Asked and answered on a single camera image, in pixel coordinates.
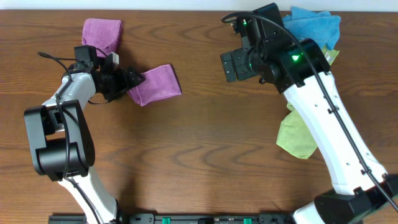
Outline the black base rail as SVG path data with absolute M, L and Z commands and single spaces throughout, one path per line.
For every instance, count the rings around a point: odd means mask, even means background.
M 259 215 L 154 215 L 133 214 L 123 221 L 111 223 L 129 224 L 291 224 L 292 215 L 286 213 L 262 213 Z

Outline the crumpled green cloth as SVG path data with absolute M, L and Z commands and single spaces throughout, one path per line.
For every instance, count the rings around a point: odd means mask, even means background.
M 280 123 L 276 144 L 296 158 L 308 159 L 317 144 L 298 111 L 291 103 L 287 108 L 290 113 Z

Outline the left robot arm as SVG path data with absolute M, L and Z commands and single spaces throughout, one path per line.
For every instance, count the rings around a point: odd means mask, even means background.
M 134 68 L 120 68 L 118 54 L 98 56 L 92 45 L 74 48 L 62 84 L 40 106 L 24 112 L 34 170 L 59 183 L 84 211 L 82 215 L 51 215 L 49 223 L 141 223 L 128 215 L 104 188 L 95 168 L 95 146 L 83 110 L 99 93 L 111 102 L 145 81 Z

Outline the purple microfiber cloth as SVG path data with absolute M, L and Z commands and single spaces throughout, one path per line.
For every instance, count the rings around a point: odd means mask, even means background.
M 128 95 L 140 106 L 182 94 L 177 77 L 170 64 L 142 73 L 146 79 L 130 89 Z

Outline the folded purple cloth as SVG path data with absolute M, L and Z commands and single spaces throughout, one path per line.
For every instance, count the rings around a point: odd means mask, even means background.
M 105 57 L 103 52 L 108 55 L 117 51 L 122 28 L 120 20 L 87 19 L 83 24 L 81 43 L 98 48 L 97 55 Z

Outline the blue microfiber cloth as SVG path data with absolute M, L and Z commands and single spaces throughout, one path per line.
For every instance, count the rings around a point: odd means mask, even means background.
M 312 39 L 321 49 L 334 49 L 340 38 L 341 17 L 329 11 L 313 12 L 292 7 L 291 14 L 283 17 L 282 22 L 296 38 Z

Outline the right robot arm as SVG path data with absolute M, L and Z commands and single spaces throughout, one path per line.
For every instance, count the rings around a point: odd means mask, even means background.
M 360 223 L 397 196 L 389 174 L 364 143 L 346 111 L 330 64 L 312 38 L 288 30 L 276 4 L 222 18 L 242 46 L 221 55 L 229 82 L 259 77 L 299 113 L 328 168 L 332 189 L 287 216 L 287 223 Z

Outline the flat green cloth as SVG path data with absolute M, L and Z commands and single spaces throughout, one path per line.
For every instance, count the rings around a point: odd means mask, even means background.
M 339 50 L 328 50 L 328 48 L 326 46 L 324 46 L 324 48 L 322 48 L 322 53 L 324 55 L 324 57 L 326 58 L 326 61 L 331 65 L 334 61 L 335 58 L 337 58 L 338 54 L 339 54 Z

